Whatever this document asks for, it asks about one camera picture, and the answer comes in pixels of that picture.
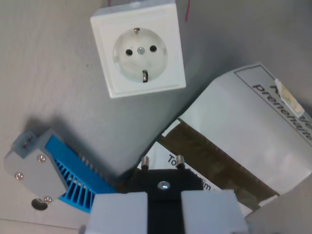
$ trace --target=red wire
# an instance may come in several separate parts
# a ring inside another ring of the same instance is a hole
[[[190,0],[188,0],[186,16],[185,16],[185,22],[187,22],[187,20],[189,19],[189,12],[190,12]]]

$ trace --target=blue heat sink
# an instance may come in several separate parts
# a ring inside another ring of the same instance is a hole
[[[68,184],[67,192],[59,200],[89,213],[96,194],[117,193],[57,137],[52,136],[45,149],[54,158]]]

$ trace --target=socket center screw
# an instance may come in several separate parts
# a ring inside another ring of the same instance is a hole
[[[139,47],[139,48],[137,49],[137,52],[138,52],[140,55],[144,55],[145,49],[144,49],[143,47]]]

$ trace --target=power socket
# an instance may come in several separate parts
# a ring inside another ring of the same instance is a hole
[[[175,0],[102,8],[91,25],[111,98],[186,86]]]

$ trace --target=screw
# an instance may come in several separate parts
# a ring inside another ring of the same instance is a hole
[[[158,183],[157,187],[161,190],[166,190],[170,188],[170,183],[167,181],[161,181]]]
[[[45,196],[45,197],[44,197],[44,201],[45,201],[46,203],[50,203],[50,202],[52,202],[52,198],[51,198],[50,196]]]
[[[46,161],[46,157],[44,155],[39,155],[38,156],[38,161],[39,162],[45,162]]]
[[[141,160],[141,169],[148,170],[149,166],[150,166],[150,159],[147,156],[144,156]]]
[[[138,52],[140,55],[144,55],[145,49],[144,49],[143,47],[140,46],[140,47],[137,49],[137,52]]]
[[[15,178],[16,178],[16,179],[23,179],[23,178],[24,178],[24,175],[23,175],[23,173],[17,172],[17,173],[15,174]]]

